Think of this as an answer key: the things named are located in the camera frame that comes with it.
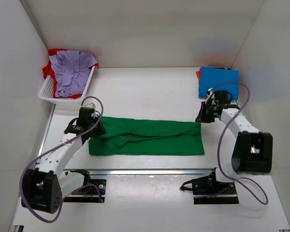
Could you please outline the green t shirt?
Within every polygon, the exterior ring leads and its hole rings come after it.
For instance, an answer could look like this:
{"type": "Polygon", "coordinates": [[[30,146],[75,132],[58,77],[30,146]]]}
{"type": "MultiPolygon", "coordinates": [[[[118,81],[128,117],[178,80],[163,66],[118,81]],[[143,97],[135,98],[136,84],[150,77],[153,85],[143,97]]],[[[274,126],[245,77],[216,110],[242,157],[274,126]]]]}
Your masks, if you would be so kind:
{"type": "Polygon", "coordinates": [[[106,134],[91,138],[91,156],[202,156],[201,125],[196,122],[104,116],[106,134]]]}

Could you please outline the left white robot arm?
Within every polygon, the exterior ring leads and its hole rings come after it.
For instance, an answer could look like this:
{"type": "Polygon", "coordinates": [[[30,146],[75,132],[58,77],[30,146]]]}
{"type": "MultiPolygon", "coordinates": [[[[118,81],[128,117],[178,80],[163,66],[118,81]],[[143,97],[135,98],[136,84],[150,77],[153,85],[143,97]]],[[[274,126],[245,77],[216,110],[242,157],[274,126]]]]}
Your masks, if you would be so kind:
{"type": "Polygon", "coordinates": [[[81,107],[60,139],[61,147],[51,151],[34,168],[25,171],[22,180],[22,205],[53,214],[71,192],[87,192],[91,188],[90,173],[84,169],[65,171],[74,154],[91,138],[106,134],[101,115],[90,103],[81,107]]]}

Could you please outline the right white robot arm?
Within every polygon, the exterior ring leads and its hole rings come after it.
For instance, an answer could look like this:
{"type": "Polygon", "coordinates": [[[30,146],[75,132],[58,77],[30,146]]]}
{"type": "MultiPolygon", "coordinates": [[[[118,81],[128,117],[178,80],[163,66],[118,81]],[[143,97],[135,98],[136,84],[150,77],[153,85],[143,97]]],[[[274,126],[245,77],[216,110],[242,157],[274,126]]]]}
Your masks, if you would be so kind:
{"type": "Polygon", "coordinates": [[[219,138],[217,147],[218,167],[213,171],[214,177],[207,181],[211,193],[219,193],[224,183],[251,175],[269,174],[272,169],[273,137],[254,127],[242,114],[236,104],[232,104],[232,94],[226,90],[207,90],[207,99],[201,103],[197,123],[213,123],[219,119],[225,128],[219,138]],[[235,137],[235,145],[230,162],[222,165],[220,148],[224,133],[230,130],[235,137]]]}

